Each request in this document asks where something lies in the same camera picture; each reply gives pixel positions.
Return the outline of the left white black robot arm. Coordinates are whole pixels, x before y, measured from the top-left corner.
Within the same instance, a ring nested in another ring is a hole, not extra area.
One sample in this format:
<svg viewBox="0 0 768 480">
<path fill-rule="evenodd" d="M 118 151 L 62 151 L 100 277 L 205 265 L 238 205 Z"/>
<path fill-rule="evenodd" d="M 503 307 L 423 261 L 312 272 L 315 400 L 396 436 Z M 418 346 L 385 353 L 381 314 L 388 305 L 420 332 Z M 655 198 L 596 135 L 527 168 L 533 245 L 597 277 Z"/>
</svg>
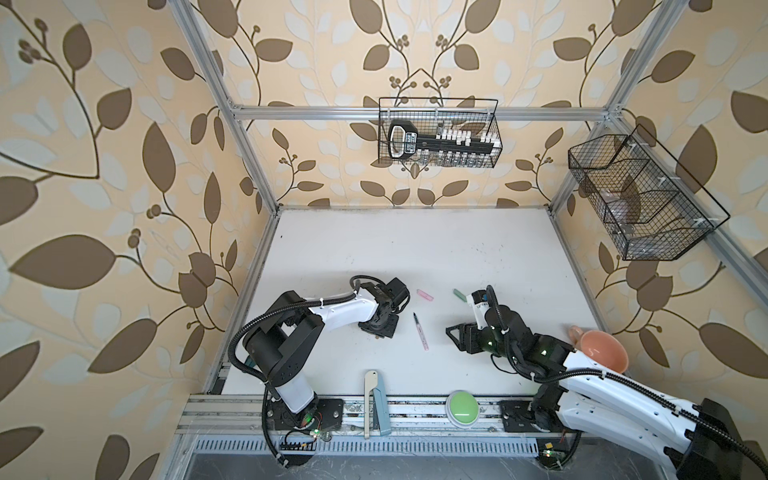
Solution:
<svg viewBox="0 0 768 480">
<path fill-rule="evenodd" d="M 398 278 L 384 282 L 354 275 L 349 284 L 350 293 L 333 298 L 305 299 L 286 291 L 265 313 L 240 327 L 228 344 L 231 368 L 263 384 L 262 435 L 286 469 L 302 464 L 296 453 L 303 445 L 288 438 L 275 444 L 273 430 L 304 434 L 309 447 L 342 424 L 344 401 L 320 398 L 303 373 L 321 334 L 354 324 L 365 333 L 391 338 L 411 299 Z"/>
</svg>

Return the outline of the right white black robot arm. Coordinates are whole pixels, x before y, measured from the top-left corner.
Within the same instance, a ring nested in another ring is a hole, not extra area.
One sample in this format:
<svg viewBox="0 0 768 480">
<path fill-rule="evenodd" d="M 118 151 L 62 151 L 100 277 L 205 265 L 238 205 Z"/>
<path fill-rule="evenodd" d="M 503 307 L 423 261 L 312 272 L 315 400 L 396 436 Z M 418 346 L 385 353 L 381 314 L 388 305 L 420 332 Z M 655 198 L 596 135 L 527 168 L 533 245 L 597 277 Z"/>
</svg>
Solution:
<svg viewBox="0 0 768 480">
<path fill-rule="evenodd" d="M 506 431 L 598 436 L 656 462 L 677 479 L 739 479 L 746 461 L 767 471 L 766 460 L 742 440 L 723 405 L 663 394 L 565 341 L 532 332 L 491 286 L 466 302 L 474 321 L 446 330 L 456 347 L 505 360 L 509 373 L 538 386 L 529 400 L 502 402 Z"/>
</svg>

